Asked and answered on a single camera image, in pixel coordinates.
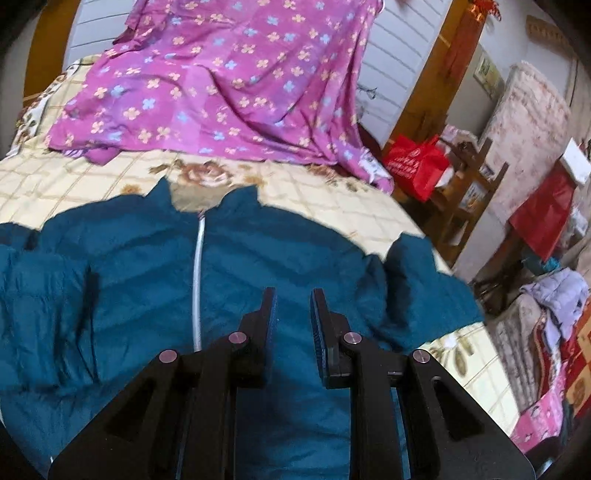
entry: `white wall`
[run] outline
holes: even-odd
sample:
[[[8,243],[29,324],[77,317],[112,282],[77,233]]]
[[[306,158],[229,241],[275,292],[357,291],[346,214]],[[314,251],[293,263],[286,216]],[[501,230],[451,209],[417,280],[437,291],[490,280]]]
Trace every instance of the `white wall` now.
[[[502,0],[500,8],[503,20],[498,22],[489,18],[486,21],[480,44],[503,78],[507,79],[513,64],[526,60],[564,94],[569,81],[570,59],[561,52],[530,41],[525,29],[527,15],[553,24],[552,19],[533,0]]]
[[[503,85],[499,86],[498,92],[491,98],[474,78],[474,72],[483,52],[482,45],[478,44],[456,96],[447,110],[448,123],[462,130],[468,130],[477,137],[482,135],[482,131],[495,110],[500,94],[505,90],[503,82]]]
[[[83,0],[70,34],[64,65],[100,53],[125,30],[134,0]],[[378,88],[362,119],[382,144],[413,91],[451,0],[385,0],[372,28],[359,82]]]
[[[22,110],[27,61],[38,20],[39,16],[27,24],[0,65],[0,159],[8,152]]]

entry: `teal down jacket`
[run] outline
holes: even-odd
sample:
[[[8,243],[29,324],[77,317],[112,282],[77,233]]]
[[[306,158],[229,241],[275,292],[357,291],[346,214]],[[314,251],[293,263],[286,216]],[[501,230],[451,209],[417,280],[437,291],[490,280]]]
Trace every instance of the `teal down jacket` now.
[[[206,213],[201,259],[198,231],[196,214],[173,208],[165,180],[146,197],[68,210],[40,232],[0,225],[0,406],[43,475],[156,354],[193,351],[193,318],[206,347],[235,330],[272,286],[279,323],[271,382],[239,392],[238,478],[346,479],[349,392],[322,387],[312,289],[323,288],[353,329],[398,350],[480,320],[466,286],[436,272],[424,240],[397,242],[385,268],[337,232],[261,206],[254,187]],[[408,265],[408,249],[421,265]],[[448,315],[432,321],[439,282]]]

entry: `pink blanket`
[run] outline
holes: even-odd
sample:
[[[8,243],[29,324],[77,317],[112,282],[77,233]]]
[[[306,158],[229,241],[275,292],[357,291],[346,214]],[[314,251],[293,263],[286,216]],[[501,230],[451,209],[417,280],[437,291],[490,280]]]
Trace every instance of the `pink blanket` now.
[[[392,190],[363,148],[355,90],[381,0],[138,0],[47,144],[341,164]]]
[[[511,440],[522,453],[529,452],[542,440],[560,434],[567,366],[565,362],[550,389],[519,417]]]

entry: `jacket zipper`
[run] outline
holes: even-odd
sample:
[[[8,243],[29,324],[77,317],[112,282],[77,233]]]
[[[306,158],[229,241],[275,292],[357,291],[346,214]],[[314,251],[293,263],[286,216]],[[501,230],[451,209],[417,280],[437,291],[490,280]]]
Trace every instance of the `jacket zipper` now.
[[[203,238],[205,236],[205,215],[199,215],[199,234],[193,261],[193,350],[201,350],[201,258],[203,256]]]

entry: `folded clothes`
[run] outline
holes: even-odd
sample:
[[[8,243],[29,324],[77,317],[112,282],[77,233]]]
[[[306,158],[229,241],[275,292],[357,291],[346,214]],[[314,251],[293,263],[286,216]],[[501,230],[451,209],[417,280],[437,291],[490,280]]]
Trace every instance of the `folded clothes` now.
[[[542,308],[533,297],[522,294],[501,315],[485,324],[499,353],[519,412],[540,399],[540,381],[535,376],[538,357],[530,345],[536,326],[542,328],[539,325],[542,320],[545,320]]]
[[[107,165],[121,152],[115,147],[93,147],[85,151],[84,156],[96,165]]]
[[[589,298],[587,282],[569,268],[552,273],[536,283],[524,285],[521,291],[529,293],[541,306],[552,312],[564,340],[573,334],[574,324],[583,314]]]

